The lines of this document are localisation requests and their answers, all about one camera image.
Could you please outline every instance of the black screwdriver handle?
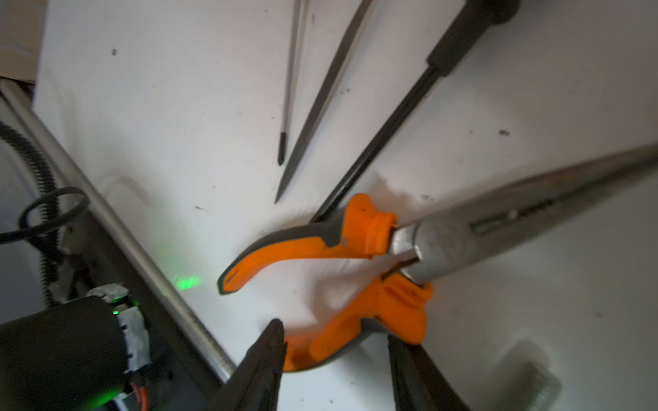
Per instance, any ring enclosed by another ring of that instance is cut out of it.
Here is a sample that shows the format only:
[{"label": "black screwdriver handle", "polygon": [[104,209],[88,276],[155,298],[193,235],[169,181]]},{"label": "black screwdriver handle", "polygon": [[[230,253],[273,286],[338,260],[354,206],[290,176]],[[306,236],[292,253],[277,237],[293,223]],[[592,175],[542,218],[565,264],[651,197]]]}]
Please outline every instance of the black screwdriver handle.
[{"label": "black screwdriver handle", "polygon": [[447,76],[492,24],[511,19],[520,0],[469,0],[454,19],[427,63]]}]

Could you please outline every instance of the orange plier handle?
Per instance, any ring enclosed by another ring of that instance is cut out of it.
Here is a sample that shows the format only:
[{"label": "orange plier handle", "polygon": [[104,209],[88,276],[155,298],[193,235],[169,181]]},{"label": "orange plier handle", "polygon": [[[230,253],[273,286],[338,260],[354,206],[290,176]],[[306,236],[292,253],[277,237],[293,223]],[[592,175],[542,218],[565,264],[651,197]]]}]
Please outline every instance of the orange plier handle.
[{"label": "orange plier handle", "polygon": [[[368,195],[356,194],[341,219],[277,231],[254,242],[219,277],[219,292],[239,290],[260,270],[282,260],[386,254],[395,220],[394,213],[378,212]],[[424,305],[431,296],[431,284],[420,287],[395,270],[378,276],[321,330],[286,334],[284,371],[319,366],[371,331],[420,344],[426,329]]]}]

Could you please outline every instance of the green light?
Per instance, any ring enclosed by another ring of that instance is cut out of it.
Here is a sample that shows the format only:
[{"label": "green light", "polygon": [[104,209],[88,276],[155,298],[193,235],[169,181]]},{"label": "green light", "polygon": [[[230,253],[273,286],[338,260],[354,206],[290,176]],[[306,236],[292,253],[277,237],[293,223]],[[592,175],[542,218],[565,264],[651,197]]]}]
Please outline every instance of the green light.
[{"label": "green light", "polygon": [[98,397],[91,399],[87,403],[87,407],[84,409],[86,410],[95,410],[96,408],[102,407],[103,405],[107,404],[110,402],[111,399],[115,398],[119,393],[121,393],[123,389],[121,388],[115,388],[110,391],[107,391],[106,393],[103,393],[99,395]]},{"label": "green light", "polygon": [[189,277],[180,279],[179,277],[174,278],[176,288],[179,290],[186,290],[190,288],[197,287],[201,284],[201,278],[199,277]]}]

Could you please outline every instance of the orange wire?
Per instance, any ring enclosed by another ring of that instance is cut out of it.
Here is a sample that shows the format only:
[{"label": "orange wire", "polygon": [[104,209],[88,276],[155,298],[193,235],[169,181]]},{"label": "orange wire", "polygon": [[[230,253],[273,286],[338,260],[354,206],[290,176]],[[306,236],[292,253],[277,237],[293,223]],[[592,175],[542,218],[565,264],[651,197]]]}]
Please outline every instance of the orange wire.
[{"label": "orange wire", "polygon": [[141,389],[141,411],[147,411],[149,409],[149,396],[146,393],[146,387]]},{"label": "orange wire", "polygon": [[141,411],[149,409],[149,395],[146,392],[146,387],[139,388],[137,384],[130,383],[133,392],[135,392],[135,399],[141,404]]}]

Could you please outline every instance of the screwdriver tip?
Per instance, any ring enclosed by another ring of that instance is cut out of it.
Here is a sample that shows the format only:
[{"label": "screwdriver tip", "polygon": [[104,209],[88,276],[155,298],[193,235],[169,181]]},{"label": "screwdriver tip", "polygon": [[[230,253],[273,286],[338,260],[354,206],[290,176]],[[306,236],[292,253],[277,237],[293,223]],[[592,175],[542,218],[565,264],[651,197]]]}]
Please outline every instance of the screwdriver tip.
[{"label": "screwdriver tip", "polygon": [[281,132],[279,135],[279,152],[276,157],[277,163],[279,165],[283,165],[285,159],[286,159],[286,140],[288,139],[288,133],[286,132]]},{"label": "screwdriver tip", "polygon": [[274,200],[274,204],[276,204],[281,199],[281,197],[283,197],[283,194],[286,191],[286,187],[290,183],[290,178],[292,177],[292,174],[295,172],[295,169],[299,164],[298,161],[294,160],[294,158],[295,156],[290,157],[288,165],[284,170],[284,175],[281,177],[281,182],[279,183],[279,189],[276,190],[276,198]]}]

